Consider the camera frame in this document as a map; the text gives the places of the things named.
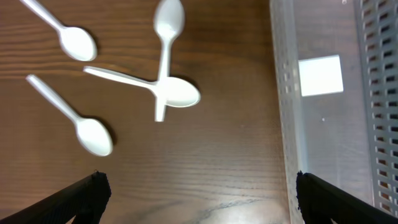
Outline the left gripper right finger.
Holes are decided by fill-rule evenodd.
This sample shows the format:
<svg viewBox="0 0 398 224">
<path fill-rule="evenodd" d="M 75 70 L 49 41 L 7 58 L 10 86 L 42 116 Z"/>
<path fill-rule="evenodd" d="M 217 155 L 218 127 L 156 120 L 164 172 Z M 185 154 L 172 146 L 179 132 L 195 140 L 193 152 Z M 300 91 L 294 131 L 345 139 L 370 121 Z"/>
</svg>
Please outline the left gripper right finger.
<svg viewBox="0 0 398 224">
<path fill-rule="evenodd" d="M 306 224 L 397 224 L 392 215 L 311 173 L 297 173 L 296 191 L 298 209 Z"/>
</svg>

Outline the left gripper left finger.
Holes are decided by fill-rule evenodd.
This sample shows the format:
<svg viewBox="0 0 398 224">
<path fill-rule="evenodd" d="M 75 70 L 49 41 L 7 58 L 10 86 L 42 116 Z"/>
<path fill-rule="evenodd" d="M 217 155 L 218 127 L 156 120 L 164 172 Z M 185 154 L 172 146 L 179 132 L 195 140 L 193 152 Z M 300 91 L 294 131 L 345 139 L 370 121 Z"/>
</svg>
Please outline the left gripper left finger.
<svg viewBox="0 0 398 224">
<path fill-rule="evenodd" d="M 96 171 L 1 223 L 99 223 L 110 197 L 107 175 Z"/>
</svg>

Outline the white spoon crossing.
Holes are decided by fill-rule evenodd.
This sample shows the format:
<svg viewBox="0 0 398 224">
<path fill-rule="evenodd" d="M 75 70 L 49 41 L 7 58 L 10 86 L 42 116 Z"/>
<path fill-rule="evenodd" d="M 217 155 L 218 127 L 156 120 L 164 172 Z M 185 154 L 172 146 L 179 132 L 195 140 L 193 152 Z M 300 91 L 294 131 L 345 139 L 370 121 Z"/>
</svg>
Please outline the white spoon crossing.
<svg viewBox="0 0 398 224">
<path fill-rule="evenodd" d="M 170 59 L 173 42 L 182 33 L 185 10 L 180 0 L 162 0 L 154 16 L 154 30 L 161 41 L 158 80 L 170 77 Z M 155 101 L 155 121 L 162 122 L 165 116 L 166 100 L 163 96 Z"/>
</svg>

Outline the white spoon lower left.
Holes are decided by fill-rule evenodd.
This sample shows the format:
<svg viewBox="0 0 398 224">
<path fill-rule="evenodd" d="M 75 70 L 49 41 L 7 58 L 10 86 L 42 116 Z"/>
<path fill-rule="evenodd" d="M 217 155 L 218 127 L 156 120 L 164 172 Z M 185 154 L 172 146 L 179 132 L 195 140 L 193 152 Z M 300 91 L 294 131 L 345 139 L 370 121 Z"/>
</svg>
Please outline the white spoon lower left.
<svg viewBox="0 0 398 224">
<path fill-rule="evenodd" d="M 97 119 L 84 118 L 52 88 L 34 74 L 25 78 L 47 101 L 60 110 L 75 127 L 80 144 L 90 153 L 105 157 L 113 151 L 113 141 L 107 128 Z"/>
</svg>

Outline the white spoon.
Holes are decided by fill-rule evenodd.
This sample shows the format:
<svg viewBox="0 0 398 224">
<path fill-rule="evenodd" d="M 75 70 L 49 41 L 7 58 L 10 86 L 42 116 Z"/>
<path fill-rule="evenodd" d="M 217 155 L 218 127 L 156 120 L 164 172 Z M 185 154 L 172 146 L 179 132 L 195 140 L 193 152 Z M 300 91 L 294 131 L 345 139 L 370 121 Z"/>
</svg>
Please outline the white spoon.
<svg viewBox="0 0 398 224">
<path fill-rule="evenodd" d="M 96 43 L 86 30 L 63 25 L 36 0 L 21 0 L 21 2 L 56 30 L 60 46 L 69 57 L 84 62 L 96 58 Z"/>
<path fill-rule="evenodd" d="M 90 153 L 105 157 L 113 151 L 113 141 L 107 128 L 97 119 L 84 118 L 52 88 L 34 74 L 25 78 L 47 101 L 60 110 L 75 127 L 80 144 Z"/>
</svg>

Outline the white label in basket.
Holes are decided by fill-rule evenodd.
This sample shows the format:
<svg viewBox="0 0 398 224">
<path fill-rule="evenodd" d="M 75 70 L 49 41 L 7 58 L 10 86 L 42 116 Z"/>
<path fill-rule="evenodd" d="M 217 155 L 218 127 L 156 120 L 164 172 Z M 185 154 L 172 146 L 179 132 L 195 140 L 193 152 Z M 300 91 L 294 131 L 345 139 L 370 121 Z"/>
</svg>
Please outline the white label in basket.
<svg viewBox="0 0 398 224">
<path fill-rule="evenodd" d="M 302 96 L 316 96 L 344 91 L 339 55 L 298 61 Z"/>
</svg>

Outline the white spoon lying crossed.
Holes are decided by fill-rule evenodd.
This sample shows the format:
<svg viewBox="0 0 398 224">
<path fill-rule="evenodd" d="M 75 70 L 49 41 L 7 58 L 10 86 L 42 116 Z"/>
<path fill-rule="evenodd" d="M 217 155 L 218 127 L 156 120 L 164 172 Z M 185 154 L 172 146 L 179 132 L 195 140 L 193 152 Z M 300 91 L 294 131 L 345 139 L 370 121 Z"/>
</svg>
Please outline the white spoon lying crossed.
<svg viewBox="0 0 398 224">
<path fill-rule="evenodd" d="M 83 71 L 97 77 L 146 88 L 153 92 L 155 97 L 163 96 L 166 105 L 176 108 L 185 108 L 200 101 L 200 92 L 190 82 L 177 77 L 167 77 L 160 81 L 146 81 L 120 72 L 104 68 L 85 66 Z"/>
</svg>

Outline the clear perforated plastic basket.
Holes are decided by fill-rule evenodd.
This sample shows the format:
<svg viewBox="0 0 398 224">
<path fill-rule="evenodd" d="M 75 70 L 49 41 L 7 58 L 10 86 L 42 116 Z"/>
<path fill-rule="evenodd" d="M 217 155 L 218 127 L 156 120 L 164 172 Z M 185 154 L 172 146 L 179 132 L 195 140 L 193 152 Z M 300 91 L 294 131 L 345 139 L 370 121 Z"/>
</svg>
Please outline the clear perforated plastic basket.
<svg viewBox="0 0 398 224">
<path fill-rule="evenodd" d="M 397 218 L 397 1 L 269 6 L 290 222 L 300 171 Z M 344 91 L 302 96 L 299 60 L 330 55 Z"/>
</svg>

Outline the white spoon upper left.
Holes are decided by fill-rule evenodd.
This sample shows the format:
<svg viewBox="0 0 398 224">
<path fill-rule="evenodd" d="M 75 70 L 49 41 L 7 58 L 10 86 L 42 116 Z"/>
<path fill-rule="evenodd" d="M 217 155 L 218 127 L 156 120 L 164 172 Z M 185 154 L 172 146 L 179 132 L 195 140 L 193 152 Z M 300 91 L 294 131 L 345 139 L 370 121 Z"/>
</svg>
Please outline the white spoon upper left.
<svg viewBox="0 0 398 224">
<path fill-rule="evenodd" d="M 96 43 L 86 30 L 63 25 L 36 0 L 21 0 L 21 2 L 56 30 L 60 46 L 69 57 L 84 62 L 96 58 Z"/>
</svg>

